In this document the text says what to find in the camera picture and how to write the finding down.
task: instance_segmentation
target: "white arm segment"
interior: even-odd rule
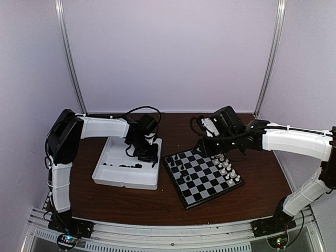
[[[302,187],[286,197],[283,203],[283,211],[289,216],[297,215],[304,207],[317,200],[330,189],[319,180],[321,168],[306,181]]]
[[[124,119],[84,116],[79,118],[84,121],[81,139],[94,137],[125,138],[128,133],[129,124]],[[52,169],[52,197],[55,209],[57,212],[62,213],[70,209],[69,188],[72,163],[53,164],[49,168]]]
[[[276,123],[269,123],[267,126],[282,126]],[[267,151],[287,151],[302,155],[312,156],[322,161],[328,161],[332,146],[329,141],[332,137],[328,130],[318,131],[324,135],[314,133],[294,131],[294,130],[276,130],[266,129],[266,134],[262,137],[262,148]]]
[[[70,209],[69,189],[72,163],[52,165],[52,197],[57,212]]]
[[[267,126],[281,126],[270,123]],[[328,161],[331,154],[332,137],[327,130],[319,131],[324,135],[294,130],[266,129],[262,137],[262,148],[267,151],[287,151],[302,155],[312,156],[322,161]],[[286,197],[283,203],[283,211],[289,216],[297,215],[304,207],[317,200],[330,189],[319,180],[321,168],[306,181],[301,188]]]
[[[81,139],[94,137],[125,138],[129,124],[124,119],[79,117],[84,121]]]

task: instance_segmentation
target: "white tray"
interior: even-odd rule
[[[124,141],[123,138],[109,137],[107,139],[92,175],[94,182],[101,185],[156,190],[158,188],[162,140],[156,139],[154,142],[159,145],[158,162],[154,166],[152,162],[139,161],[137,157],[128,157],[125,153],[128,145]],[[128,153],[133,154],[133,152],[134,147],[131,147]],[[136,164],[140,164],[142,167],[121,167],[121,165],[135,166]]]

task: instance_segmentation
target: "brown tabletop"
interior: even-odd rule
[[[198,136],[189,128],[199,114],[162,115],[159,137],[162,156],[191,149]],[[240,114],[245,123],[251,114]],[[96,184],[91,178],[106,138],[84,139],[71,171],[70,199],[74,217],[137,225],[196,225],[226,223],[272,215],[280,199],[290,194],[284,174],[272,152],[247,151],[234,163],[245,185],[195,208],[185,210],[169,174],[160,164],[156,191]],[[230,152],[231,158],[241,158]]]

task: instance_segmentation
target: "zip tie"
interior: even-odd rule
[[[57,190],[57,189],[59,189],[59,188],[67,187],[67,186],[69,186],[69,185],[70,185],[70,183],[69,183],[69,184],[66,184],[66,185],[61,185],[61,186],[52,186],[52,188],[55,189],[55,190]]]

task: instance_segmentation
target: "chess square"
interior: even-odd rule
[[[226,182],[224,182],[224,183],[221,183],[221,185],[220,185],[220,186],[223,188],[223,190],[225,190],[225,189],[229,188],[229,186],[228,186],[228,184],[227,184]]]
[[[191,151],[184,152],[185,156],[193,156],[194,154]]]
[[[206,182],[206,183],[204,183],[204,187],[206,189],[212,188],[212,184],[210,182]]]
[[[194,160],[194,161],[192,161],[192,162],[190,162],[190,163],[191,163],[191,165],[192,165],[193,167],[195,167],[195,166],[198,165],[198,162],[197,162],[196,160]]]
[[[201,181],[202,183],[205,183],[205,182],[208,182],[209,179],[206,176],[204,176],[204,177],[201,177]]]
[[[200,193],[196,193],[196,194],[194,194],[193,196],[194,196],[194,199],[195,199],[196,201],[200,201],[200,200],[202,199],[202,196],[201,196]]]
[[[222,176],[220,176],[217,178],[217,181],[219,182],[219,184],[222,184],[225,182],[225,179]]]
[[[195,185],[194,181],[189,181],[189,182],[187,182],[187,186],[189,188],[192,188],[192,187],[195,187],[196,185]]]
[[[186,163],[186,164],[184,164],[184,167],[186,167],[187,169],[189,169],[189,168],[191,168],[193,166],[191,165],[191,163]]]
[[[199,191],[198,191],[197,187],[193,187],[193,188],[190,188],[190,192],[191,192],[192,195],[194,195],[194,194],[198,193]]]
[[[173,174],[175,179],[178,179],[179,177],[181,177],[181,173],[180,172],[176,172]]]
[[[177,182],[179,185],[184,184],[184,180],[183,180],[182,177],[179,177],[179,178],[176,180],[176,182]]]
[[[208,165],[205,164],[205,163],[204,163],[204,164],[200,164],[199,166],[200,166],[202,169],[207,169],[207,168],[208,168]]]
[[[194,169],[196,172],[200,172],[202,170],[202,168],[199,165],[194,166]]]
[[[203,198],[208,198],[210,196],[207,190],[200,192],[200,194]]]
[[[208,161],[208,162],[206,162],[206,164],[207,164],[208,167],[212,167],[212,166],[215,165],[214,161]]]
[[[219,182],[217,180],[210,180],[210,183],[212,184],[212,186],[219,185]]]
[[[195,179],[199,178],[197,173],[191,174],[190,177],[191,177],[192,180],[195,180]]]
[[[188,186],[186,183],[183,182],[183,184],[179,185],[179,188],[181,190],[181,192],[185,191],[188,189]]]
[[[200,179],[195,179],[194,183],[195,183],[196,186],[198,186],[198,185],[202,184],[202,181]]]
[[[198,186],[197,186],[197,189],[201,192],[201,191],[204,191],[204,190],[205,190],[205,187],[204,187],[203,184],[201,184],[201,185],[198,185]]]
[[[223,173],[222,173],[222,171],[220,170],[220,171],[216,171],[216,172],[214,172],[213,175],[214,175],[216,178],[218,178],[218,177],[222,177],[222,176],[223,176]]]
[[[210,167],[210,171],[211,172],[217,172],[218,168],[216,166],[212,166],[212,167]]]
[[[195,199],[192,195],[186,197],[185,201],[187,202],[188,205],[195,203]]]
[[[189,174],[187,170],[183,170],[181,171],[181,175],[185,177],[185,176],[188,176]]]
[[[203,159],[197,159],[198,164],[205,164],[205,161]]]
[[[184,190],[182,193],[183,193],[183,195],[184,195],[185,198],[191,196],[191,192],[190,192],[189,189]]]
[[[216,178],[213,173],[210,173],[209,175],[207,175],[207,177],[210,181]]]
[[[223,190],[223,188],[221,187],[221,185],[216,185],[216,186],[214,186],[214,189],[216,190],[216,192],[221,192],[222,190]]]
[[[175,164],[176,164],[176,166],[180,166],[180,165],[182,165],[183,163],[182,163],[182,161],[179,159],[179,160],[176,160],[176,161],[175,161]]]
[[[205,175],[211,174],[211,170],[210,169],[204,169],[203,172],[204,172]]]
[[[198,177],[204,177],[205,173],[203,171],[197,172]]]
[[[188,160],[187,158],[185,158],[185,159],[181,159],[181,161],[182,161],[183,164],[189,164],[189,163],[190,163],[189,160]]]
[[[196,160],[196,158],[194,156],[189,156],[187,159],[189,160],[189,162],[192,162],[192,161]]]
[[[179,154],[179,157],[180,157],[180,159],[184,159],[184,158],[186,158],[187,156],[185,155],[185,153],[181,153],[181,154]]]
[[[210,195],[216,194],[216,190],[213,187],[207,189],[207,191]]]

